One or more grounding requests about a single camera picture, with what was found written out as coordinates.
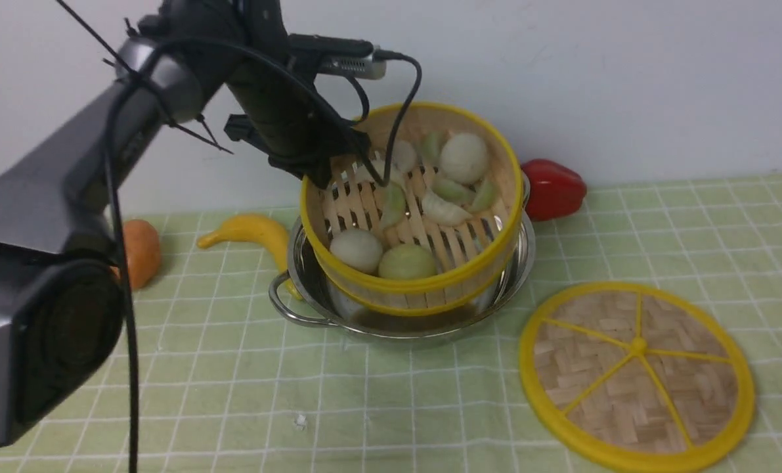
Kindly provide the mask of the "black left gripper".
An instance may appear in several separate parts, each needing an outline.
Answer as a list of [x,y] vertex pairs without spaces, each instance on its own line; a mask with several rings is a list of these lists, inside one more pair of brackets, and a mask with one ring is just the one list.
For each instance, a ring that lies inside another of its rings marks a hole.
[[227,86],[250,121],[253,144],[271,167],[325,189],[332,161],[367,158],[372,143],[315,89],[316,61],[292,48],[278,1],[234,1],[246,45],[265,60],[246,58]]

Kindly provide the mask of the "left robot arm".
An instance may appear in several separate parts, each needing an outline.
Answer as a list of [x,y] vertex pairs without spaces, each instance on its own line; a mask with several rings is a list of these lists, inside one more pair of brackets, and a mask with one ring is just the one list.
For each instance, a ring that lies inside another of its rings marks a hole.
[[72,395],[127,319],[104,220],[160,129],[198,120],[226,87],[225,133],[325,186],[331,159],[370,140],[317,92],[318,74],[378,79],[367,40],[286,33],[277,1],[163,1],[127,28],[116,78],[0,175],[0,448]]

